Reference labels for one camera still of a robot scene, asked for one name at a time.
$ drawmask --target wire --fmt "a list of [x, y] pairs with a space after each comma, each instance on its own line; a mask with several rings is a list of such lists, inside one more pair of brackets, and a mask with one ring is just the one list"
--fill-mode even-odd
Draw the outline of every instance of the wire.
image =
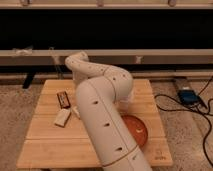
[[58, 74], [58, 78], [59, 79], [63, 79], [64, 78], [63, 77], [63, 72], [61, 71], [60, 65], [54, 65], [54, 67], [55, 67], [55, 70], [56, 70], [56, 72]]
[[212, 80], [213, 80], [213, 76], [209, 79], [207, 84], [201, 89], [201, 91], [198, 93], [198, 96], [200, 96], [203, 93], [203, 91], [209, 86], [209, 84], [212, 82]]
[[[212, 82], [212, 80], [213, 80], [213, 76], [208, 80], [207, 84], [201, 89], [201, 91], [198, 93], [198, 96], [201, 95], [206, 90], [206, 88], [209, 86], [209, 84]], [[210, 133], [212, 132], [212, 123], [211, 123], [210, 119], [208, 118], [208, 116], [213, 116], [213, 114], [210, 113], [211, 112], [211, 102], [213, 101], [213, 98], [210, 98], [208, 100], [207, 111], [203, 112], [199, 109], [200, 103], [197, 103], [193, 106], [187, 106], [187, 105], [183, 105], [181, 102], [179, 102], [175, 98], [173, 98], [169, 95], [166, 95], [166, 94], [157, 94], [155, 96], [155, 99], [157, 100], [157, 98], [159, 98], [159, 97], [166, 97], [166, 98], [170, 99], [171, 101], [173, 101], [183, 107], [183, 108], [177, 108], [177, 109], [164, 109], [157, 104], [157, 107], [162, 111], [165, 111], [165, 112], [188, 111], [188, 112], [198, 114], [198, 115], [202, 116], [203, 118], [205, 118], [205, 120], [208, 122], [209, 128], [208, 128], [208, 131], [206, 132], [206, 134], [204, 135], [203, 142], [202, 142], [202, 148], [203, 148], [203, 153], [204, 153], [206, 159], [208, 160], [209, 164], [213, 168], [213, 161], [211, 161], [211, 159], [207, 153], [207, 150], [206, 150], [206, 141], [207, 141]]]

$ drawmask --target round wooden plate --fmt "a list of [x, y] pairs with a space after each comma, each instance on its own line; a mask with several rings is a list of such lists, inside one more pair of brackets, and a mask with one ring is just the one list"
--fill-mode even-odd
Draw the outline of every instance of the round wooden plate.
[[139, 118], [132, 115], [121, 116], [130, 133], [134, 137], [135, 141], [138, 143], [140, 148], [142, 148], [148, 139], [148, 131], [146, 125]]

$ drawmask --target wooden table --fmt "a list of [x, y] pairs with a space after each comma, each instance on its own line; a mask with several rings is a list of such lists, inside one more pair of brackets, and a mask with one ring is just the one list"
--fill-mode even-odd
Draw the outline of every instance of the wooden table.
[[[75, 105], [74, 84], [71, 80], [47, 80], [32, 118], [18, 169], [32, 168], [90, 168], [100, 167], [87, 132], [75, 115], [65, 128], [53, 124], [60, 110], [57, 92], [67, 91]], [[142, 119], [149, 132], [142, 149], [152, 166], [170, 166], [172, 158], [148, 80], [134, 80], [134, 99], [127, 111]]]

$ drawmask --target black wall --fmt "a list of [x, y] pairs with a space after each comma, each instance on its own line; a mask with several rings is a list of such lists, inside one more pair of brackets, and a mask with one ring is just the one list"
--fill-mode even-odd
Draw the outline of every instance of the black wall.
[[213, 48], [213, 10], [0, 10], [0, 49]]

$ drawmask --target power adapter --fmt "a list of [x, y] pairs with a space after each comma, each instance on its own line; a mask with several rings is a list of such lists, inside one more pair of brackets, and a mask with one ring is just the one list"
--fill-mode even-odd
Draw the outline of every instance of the power adapter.
[[191, 88], [186, 77], [175, 77], [174, 80], [178, 97], [183, 105], [193, 105], [199, 102], [198, 96]]

